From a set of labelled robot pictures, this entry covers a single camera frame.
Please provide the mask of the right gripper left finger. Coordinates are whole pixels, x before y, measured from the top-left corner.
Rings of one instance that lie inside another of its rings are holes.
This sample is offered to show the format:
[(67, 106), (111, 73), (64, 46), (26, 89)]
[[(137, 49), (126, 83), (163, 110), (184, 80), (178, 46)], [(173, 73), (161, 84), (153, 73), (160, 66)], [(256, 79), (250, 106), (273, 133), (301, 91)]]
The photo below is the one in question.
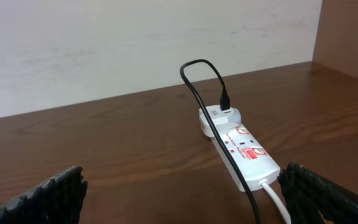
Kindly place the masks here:
[(78, 224), (88, 183), (70, 167), (0, 206), (0, 223)]

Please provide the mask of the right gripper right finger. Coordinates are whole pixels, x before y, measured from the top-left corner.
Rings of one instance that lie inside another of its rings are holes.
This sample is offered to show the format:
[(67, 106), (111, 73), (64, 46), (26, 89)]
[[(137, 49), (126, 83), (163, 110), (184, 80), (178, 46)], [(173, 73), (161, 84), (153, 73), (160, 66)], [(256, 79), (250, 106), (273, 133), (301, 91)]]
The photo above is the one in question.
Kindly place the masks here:
[(358, 224), (358, 195), (305, 166), (289, 163), (278, 183), (292, 223)]

